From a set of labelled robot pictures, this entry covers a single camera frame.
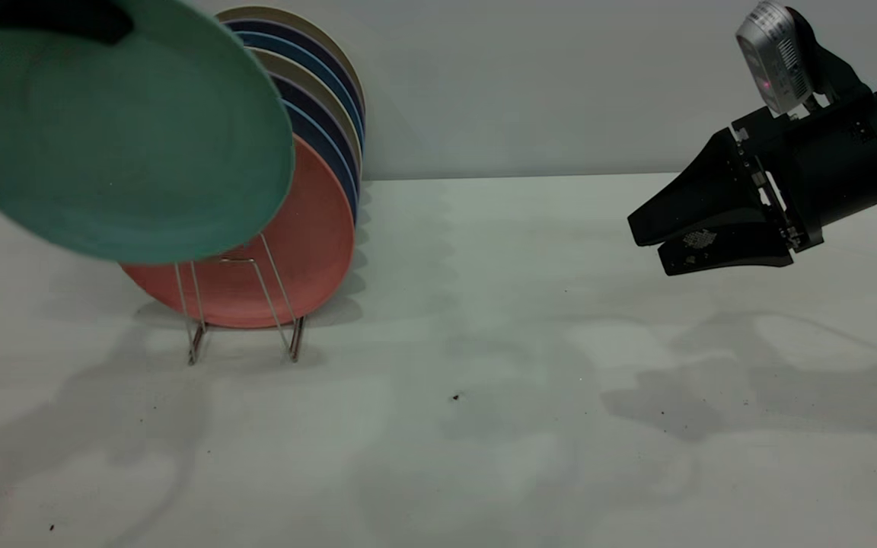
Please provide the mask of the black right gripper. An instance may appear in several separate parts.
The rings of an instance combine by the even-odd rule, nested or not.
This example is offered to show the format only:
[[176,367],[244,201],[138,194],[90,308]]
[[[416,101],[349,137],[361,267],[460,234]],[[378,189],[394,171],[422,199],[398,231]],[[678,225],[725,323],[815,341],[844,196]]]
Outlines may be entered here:
[[[791,249],[824,242],[822,229],[877,206],[877,93],[799,120],[759,108],[733,123],[786,205]],[[793,264],[786,223],[765,211],[731,129],[714,132],[686,169],[629,215],[634,242],[661,245],[668,276]]]

